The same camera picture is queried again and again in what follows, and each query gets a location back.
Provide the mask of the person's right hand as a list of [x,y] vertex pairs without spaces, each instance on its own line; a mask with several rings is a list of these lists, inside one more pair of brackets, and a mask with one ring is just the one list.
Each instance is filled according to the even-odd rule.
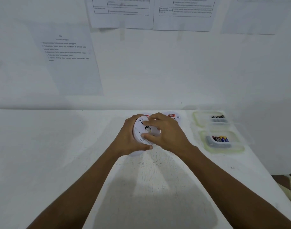
[[[164,150],[172,152],[180,158],[192,158],[193,154],[200,153],[200,150],[189,142],[174,119],[159,112],[152,114],[148,121],[144,121],[144,125],[155,126],[161,131],[161,148]],[[141,136],[147,140],[146,133]]]

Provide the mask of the person's left hand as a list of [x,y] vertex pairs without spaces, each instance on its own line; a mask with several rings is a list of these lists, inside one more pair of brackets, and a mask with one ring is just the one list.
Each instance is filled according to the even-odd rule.
[[108,150],[113,151],[118,157],[129,155],[133,152],[139,151],[139,142],[134,139],[133,126],[136,119],[143,116],[143,114],[133,115],[125,120],[124,125],[113,140]]

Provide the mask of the white round smoke detector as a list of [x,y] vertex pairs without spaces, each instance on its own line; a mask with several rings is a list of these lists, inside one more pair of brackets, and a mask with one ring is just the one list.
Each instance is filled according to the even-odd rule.
[[149,115],[143,115],[139,117],[138,119],[136,119],[136,122],[134,123],[134,126],[133,126],[133,136],[137,142],[141,144],[145,144],[145,145],[152,145],[153,148],[155,148],[157,146],[154,143],[144,139],[141,136],[143,133],[150,134],[155,137],[158,137],[160,135],[161,131],[158,130],[157,127],[144,125],[144,121],[148,121],[148,118],[149,118]]

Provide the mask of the person's right forearm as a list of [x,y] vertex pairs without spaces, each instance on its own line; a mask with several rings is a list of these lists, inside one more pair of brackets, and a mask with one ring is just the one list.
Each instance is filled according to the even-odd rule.
[[178,157],[189,167],[233,229],[291,229],[291,220],[191,144]]

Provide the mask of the person's left forearm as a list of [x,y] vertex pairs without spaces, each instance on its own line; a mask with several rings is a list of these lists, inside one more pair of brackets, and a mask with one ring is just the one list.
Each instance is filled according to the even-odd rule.
[[129,149],[112,143],[93,165],[26,229],[82,229],[116,161]]

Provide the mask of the white red-label smoke detector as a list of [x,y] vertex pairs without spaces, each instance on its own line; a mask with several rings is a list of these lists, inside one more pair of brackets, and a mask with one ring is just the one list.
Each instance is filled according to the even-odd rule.
[[181,125],[182,117],[178,112],[175,112],[175,111],[163,111],[162,114],[168,116],[169,118],[174,119],[175,121],[178,122],[179,125]]

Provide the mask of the small clear plastic container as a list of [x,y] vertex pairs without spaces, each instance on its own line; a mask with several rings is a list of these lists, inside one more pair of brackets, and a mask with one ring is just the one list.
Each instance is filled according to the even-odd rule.
[[[212,116],[224,115],[225,118],[211,118]],[[192,113],[195,124],[201,128],[228,128],[231,121],[223,111],[203,111],[197,110]]]

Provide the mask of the large clear plastic container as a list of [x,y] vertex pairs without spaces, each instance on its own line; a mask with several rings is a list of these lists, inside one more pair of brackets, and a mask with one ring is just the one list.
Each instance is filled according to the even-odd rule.
[[[216,142],[211,136],[226,136],[229,142]],[[245,151],[242,137],[233,130],[207,128],[199,131],[203,147],[211,154],[238,154]]]

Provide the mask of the paper sheet with text lines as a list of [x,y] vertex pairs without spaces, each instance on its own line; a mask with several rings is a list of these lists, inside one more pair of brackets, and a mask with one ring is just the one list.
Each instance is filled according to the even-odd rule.
[[90,29],[69,23],[28,23],[47,69],[63,96],[102,96]]

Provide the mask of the paper sheet with table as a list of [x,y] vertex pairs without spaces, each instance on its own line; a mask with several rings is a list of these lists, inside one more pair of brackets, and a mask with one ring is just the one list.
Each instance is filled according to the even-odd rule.
[[152,29],[155,0],[85,0],[93,28]]
[[153,30],[208,32],[219,3],[220,0],[155,0]]

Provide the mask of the brown woven chair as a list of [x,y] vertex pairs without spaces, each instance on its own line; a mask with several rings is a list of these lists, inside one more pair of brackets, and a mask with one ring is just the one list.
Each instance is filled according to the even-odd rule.
[[287,175],[272,175],[272,178],[291,201],[291,173]]

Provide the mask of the blank white paper sheet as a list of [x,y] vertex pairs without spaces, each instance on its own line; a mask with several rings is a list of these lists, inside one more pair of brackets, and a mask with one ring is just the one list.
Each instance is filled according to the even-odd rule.
[[290,9],[291,0],[231,0],[221,33],[274,35]]

